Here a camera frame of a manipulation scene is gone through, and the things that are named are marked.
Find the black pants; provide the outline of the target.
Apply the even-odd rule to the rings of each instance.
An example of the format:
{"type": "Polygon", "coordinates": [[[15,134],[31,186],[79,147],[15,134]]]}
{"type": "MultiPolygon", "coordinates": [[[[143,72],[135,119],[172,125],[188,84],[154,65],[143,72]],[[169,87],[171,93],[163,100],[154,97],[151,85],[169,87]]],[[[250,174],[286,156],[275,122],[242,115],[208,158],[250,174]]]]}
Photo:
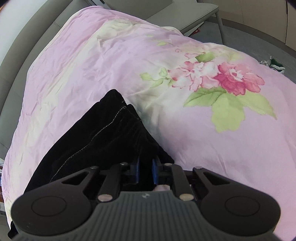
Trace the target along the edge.
{"type": "Polygon", "coordinates": [[[81,226],[98,204],[101,185],[122,163],[135,169],[138,191],[154,189],[154,162],[173,159],[117,90],[95,103],[45,154],[12,207],[9,238],[19,229],[40,236],[81,226]]]}

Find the pink floral bed quilt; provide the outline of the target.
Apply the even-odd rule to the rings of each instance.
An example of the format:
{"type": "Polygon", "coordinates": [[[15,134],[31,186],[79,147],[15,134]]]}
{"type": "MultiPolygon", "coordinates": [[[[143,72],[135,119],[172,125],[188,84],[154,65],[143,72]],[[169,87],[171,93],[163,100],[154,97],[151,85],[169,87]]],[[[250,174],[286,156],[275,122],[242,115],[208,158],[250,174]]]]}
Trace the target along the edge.
{"type": "Polygon", "coordinates": [[[281,207],[276,235],[295,237],[295,84],[247,54],[91,6],[54,30],[17,82],[2,178],[8,220],[46,152],[116,89],[179,165],[268,193],[281,207]]]}

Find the grey padded headboard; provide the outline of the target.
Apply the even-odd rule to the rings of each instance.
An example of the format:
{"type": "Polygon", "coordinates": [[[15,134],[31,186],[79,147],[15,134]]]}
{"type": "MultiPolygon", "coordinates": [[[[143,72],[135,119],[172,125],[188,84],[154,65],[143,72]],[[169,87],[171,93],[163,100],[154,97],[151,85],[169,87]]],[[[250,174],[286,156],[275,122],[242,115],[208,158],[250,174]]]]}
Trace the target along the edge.
{"type": "Polygon", "coordinates": [[[1,158],[18,125],[27,72],[67,20],[93,1],[8,1],[1,10],[1,158]]]}

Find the green white cloth on floor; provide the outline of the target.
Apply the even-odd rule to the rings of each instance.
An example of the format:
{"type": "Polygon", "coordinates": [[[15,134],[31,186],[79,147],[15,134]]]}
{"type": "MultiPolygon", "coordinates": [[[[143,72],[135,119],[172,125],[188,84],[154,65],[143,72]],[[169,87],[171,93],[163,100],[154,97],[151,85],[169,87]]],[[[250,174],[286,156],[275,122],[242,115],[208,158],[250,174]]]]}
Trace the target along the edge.
{"type": "Polygon", "coordinates": [[[279,72],[280,74],[285,73],[285,67],[281,63],[279,63],[276,59],[274,59],[272,56],[270,56],[267,61],[266,60],[260,61],[260,64],[265,65],[270,69],[273,69],[279,72]]]}

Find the grey chair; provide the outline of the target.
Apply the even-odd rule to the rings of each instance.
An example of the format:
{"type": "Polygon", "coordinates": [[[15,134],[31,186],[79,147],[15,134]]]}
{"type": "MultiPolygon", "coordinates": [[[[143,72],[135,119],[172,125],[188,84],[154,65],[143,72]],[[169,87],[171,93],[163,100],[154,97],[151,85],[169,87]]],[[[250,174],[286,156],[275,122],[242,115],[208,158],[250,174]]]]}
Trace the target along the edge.
{"type": "Polygon", "coordinates": [[[158,26],[174,27],[182,34],[195,29],[200,23],[215,15],[222,43],[226,45],[223,23],[216,4],[165,0],[105,0],[103,2],[112,10],[135,16],[158,26]]]}

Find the beige wardrobe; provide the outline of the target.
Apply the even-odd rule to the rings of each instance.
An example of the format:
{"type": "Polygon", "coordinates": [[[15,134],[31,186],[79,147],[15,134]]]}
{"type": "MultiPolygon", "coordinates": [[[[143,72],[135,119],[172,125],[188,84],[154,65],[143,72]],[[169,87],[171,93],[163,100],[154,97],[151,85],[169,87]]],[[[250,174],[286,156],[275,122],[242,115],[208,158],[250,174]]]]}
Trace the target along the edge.
{"type": "Polygon", "coordinates": [[[202,1],[219,6],[224,20],[256,29],[295,50],[295,7],[288,1],[202,1]]]}

